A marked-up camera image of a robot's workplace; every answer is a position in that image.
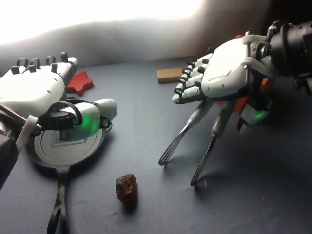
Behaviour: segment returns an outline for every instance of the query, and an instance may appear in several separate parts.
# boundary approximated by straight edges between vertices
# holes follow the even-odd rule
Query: gray tablecloth
[[[198,103],[173,104],[176,84],[158,84],[156,70],[183,65],[162,60],[80,69],[95,85],[82,98],[112,98],[118,115],[92,163],[72,169],[71,233],[312,233],[312,98],[295,91],[291,79],[279,79],[270,122],[240,135],[233,114],[202,174],[206,183],[190,187],[220,106],[187,133],[171,163],[158,165]],[[133,212],[115,192],[116,178],[127,173],[138,182]],[[0,233],[46,233],[56,194],[56,180],[22,152],[0,191]]]

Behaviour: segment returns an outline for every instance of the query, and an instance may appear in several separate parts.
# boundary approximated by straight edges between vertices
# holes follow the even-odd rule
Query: pan handle
[[[70,233],[69,219],[67,214],[67,185],[68,185],[68,171],[70,167],[56,168],[58,178],[58,196],[55,201],[55,206],[52,211],[49,224],[48,234],[55,234],[59,222],[61,221],[62,234]]]

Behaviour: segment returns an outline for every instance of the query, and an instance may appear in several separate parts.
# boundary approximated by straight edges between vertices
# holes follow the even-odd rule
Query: gray frying pan
[[[63,142],[59,141],[59,131],[46,130],[39,136],[29,138],[25,148],[31,159],[40,166],[55,168],[58,179],[58,195],[49,220],[48,234],[55,234],[59,217],[62,233],[70,233],[66,208],[69,169],[94,154],[105,135],[103,128],[87,139]]]

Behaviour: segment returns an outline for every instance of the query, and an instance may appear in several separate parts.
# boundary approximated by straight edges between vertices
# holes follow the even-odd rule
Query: red star-shaped object
[[[87,72],[83,71],[72,77],[69,82],[66,92],[76,93],[82,96],[84,91],[93,87],[93,81],[88,78]]]

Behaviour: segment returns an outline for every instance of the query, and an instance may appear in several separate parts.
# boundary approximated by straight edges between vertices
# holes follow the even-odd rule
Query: white wall
[[[76,57],[80,67],[198,55],[209,46],[216,48],[237,34],[244,34],[245,31],[259,32],[270,4],[270,0],[199,1],[201,1],[199,9],[186,18],[157,19],[155,16],[144,16],[114,21],[106,19],[54,29],[35,37],[30,35],[27,39],[15,38],[16,42],[13,43],[0,43],[0,70],[4,74],[20,57],[28,59],[37,57],[41,59],[41,63],[44,63],[47,55],[55,55],[60,59],[61,51]],[[171,7],[172,11],[175,9],[172,4],[168,7]],[[60,8],[60,11],[55,12],[52,17],[47,13],[45,19],[38,19],[37,23],[33,20],[36,16],[30,14],[27,20],[20,20],[20,24],[11,30],[36,27],[38,22],[45,22],[51,26],[54,19],[62,19],[62,14],[69,14],[73,22],[75,19],[80,22],[79,18],[84,14],[84,7],[81,6],[80,9],[81,12],[77,12],[77,8],[75,11]],[[40,16],[44,16],[44,11],[47,10],[48,8],[42,8]],[[14,17],[13,11],[8,16],[7,22],[10,17]],[[3,28],[7,27],[0,27],[2,36],[8,33],[3,31]],[[25,32],[20,34],[20,37],[24,38]]]

